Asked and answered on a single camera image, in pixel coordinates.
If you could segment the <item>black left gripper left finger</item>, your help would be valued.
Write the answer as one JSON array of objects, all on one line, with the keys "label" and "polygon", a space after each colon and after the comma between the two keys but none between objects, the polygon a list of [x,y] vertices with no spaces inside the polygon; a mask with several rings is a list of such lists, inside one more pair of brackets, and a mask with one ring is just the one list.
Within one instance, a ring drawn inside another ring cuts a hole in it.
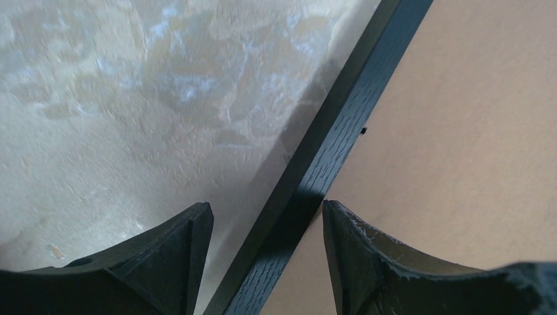
[{"label": "black left gripper left finger", "polygon": [[70,264],[1,272],[2,314],[192,314],[213,230],[208,203]]}]

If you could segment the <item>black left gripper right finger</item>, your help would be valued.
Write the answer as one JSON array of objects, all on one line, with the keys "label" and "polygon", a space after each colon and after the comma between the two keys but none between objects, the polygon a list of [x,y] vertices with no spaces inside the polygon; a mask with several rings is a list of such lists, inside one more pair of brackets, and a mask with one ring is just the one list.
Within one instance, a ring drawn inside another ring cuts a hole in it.
[{"label": "black left gripper right finger", "polygon": [[338,314],[555,314],[556,263],[492,270],[423,253],[338,201],[323,203],[323,235]]}]

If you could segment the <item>black sunflower photo frame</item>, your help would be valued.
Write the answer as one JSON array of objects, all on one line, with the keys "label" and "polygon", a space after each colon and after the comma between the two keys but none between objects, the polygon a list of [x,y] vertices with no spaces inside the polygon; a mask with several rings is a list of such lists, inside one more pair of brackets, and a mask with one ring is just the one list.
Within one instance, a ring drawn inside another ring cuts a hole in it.
[{"label": "black sunflower photo frame", "polygon": [[338,314],[326,200],[451,263],[556,263],[556,2],[382,1],[206,314]]}]

